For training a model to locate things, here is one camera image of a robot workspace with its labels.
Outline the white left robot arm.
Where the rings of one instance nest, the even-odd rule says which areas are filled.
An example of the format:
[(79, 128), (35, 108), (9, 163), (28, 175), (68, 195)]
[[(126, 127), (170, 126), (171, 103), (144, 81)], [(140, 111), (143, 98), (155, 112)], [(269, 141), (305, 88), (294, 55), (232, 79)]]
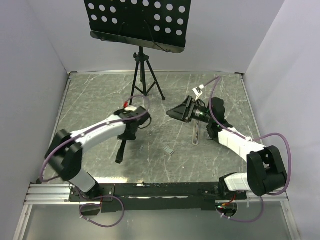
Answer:
[(45, 155), (57, 177), (75, 186), (87, 201), (101, 194), (99, 183), (82, 167), (83, 155), (93, 147), (111, 139), (121, 140), (116, 162), (123, 161), (127, 141), (134, 141), (141, 126), (151, 120), (149, 112), (142, 106), (128, 106), (115, 111), (111, 116), (87, 128), (68, 132), (58, 131)]

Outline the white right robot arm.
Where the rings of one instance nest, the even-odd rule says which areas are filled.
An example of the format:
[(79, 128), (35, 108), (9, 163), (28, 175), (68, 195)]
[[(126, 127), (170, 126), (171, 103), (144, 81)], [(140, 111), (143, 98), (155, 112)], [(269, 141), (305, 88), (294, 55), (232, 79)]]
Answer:
[(240, 191), (249, 191), (261, 197), (286, 188), (290, 179), (279, 149), (254, 142), (238, 132), (226, 120), (225, 112), (221, 98), (214, 97), (207, 106), (202, 106), (188, 96), (166, 114), (184, 123), (192, 120), (206, 123), (210, 139), (233, 151), (246, 162), (246, 172), (229, 173), (219, 178), (218, 193), (223, 199), (230, 199)]

